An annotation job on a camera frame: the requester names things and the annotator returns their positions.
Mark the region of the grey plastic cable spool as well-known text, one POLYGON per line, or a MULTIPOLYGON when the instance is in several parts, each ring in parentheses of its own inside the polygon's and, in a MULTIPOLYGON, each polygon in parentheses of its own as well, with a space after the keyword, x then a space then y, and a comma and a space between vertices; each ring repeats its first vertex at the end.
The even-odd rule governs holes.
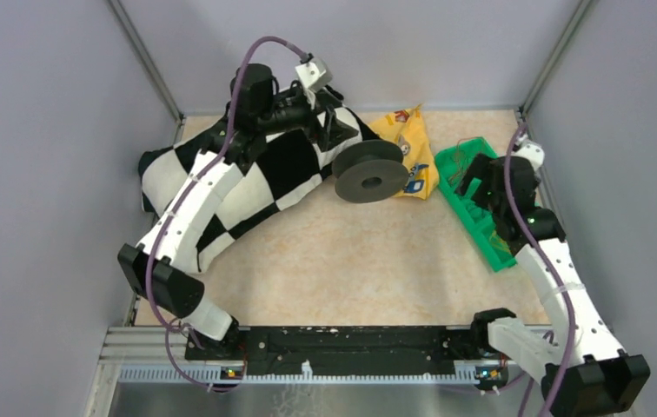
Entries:
POLYGON ((378 202, 400 192, 409 179, 402 150, 382 139, 362 141, 332 162, 335 193, 346 202, 378 202))

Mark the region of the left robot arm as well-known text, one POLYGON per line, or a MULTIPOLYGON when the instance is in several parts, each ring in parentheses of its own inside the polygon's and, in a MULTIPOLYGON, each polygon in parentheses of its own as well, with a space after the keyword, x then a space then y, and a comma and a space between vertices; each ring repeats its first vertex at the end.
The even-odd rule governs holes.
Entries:
POLYGON ((286 88, 269 66, 238 70, 238 94, 192 139, 145 153, 143 208, 154 227, 117 259, 132 289, 206 337, 218 359, 238 349, 236 319, 206 295, 198 274, 231 244, 318 188, 346 148, 372 134, 334 90, 317 59, 286 88))

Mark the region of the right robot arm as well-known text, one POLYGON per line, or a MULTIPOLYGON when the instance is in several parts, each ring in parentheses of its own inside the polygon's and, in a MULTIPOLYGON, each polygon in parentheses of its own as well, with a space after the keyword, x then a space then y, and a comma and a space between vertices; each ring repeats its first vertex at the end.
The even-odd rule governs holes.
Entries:
POLYGON ((479 185, 471 200, 491 214, 496 233, 528 274, 554 331, 544 341, 507 308, 474 315, 469 335, 481 358, 504 354, 541 387, 544 412, 605 416, 626 412, 651 375, 629 354, 592 302, 556 213, 536 201, 539 179, 525 157, 476 155, 455 191, 479 185))

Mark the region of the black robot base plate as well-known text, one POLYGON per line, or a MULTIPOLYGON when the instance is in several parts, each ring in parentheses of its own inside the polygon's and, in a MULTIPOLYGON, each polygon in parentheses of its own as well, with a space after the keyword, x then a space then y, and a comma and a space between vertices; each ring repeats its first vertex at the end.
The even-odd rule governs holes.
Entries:
POLYGON ((189 337, 188 361, 234 361, 248 376, 459 376, 505 381, 513 362, 480 347, 464 326, 240 328, 225 341, 189 337))

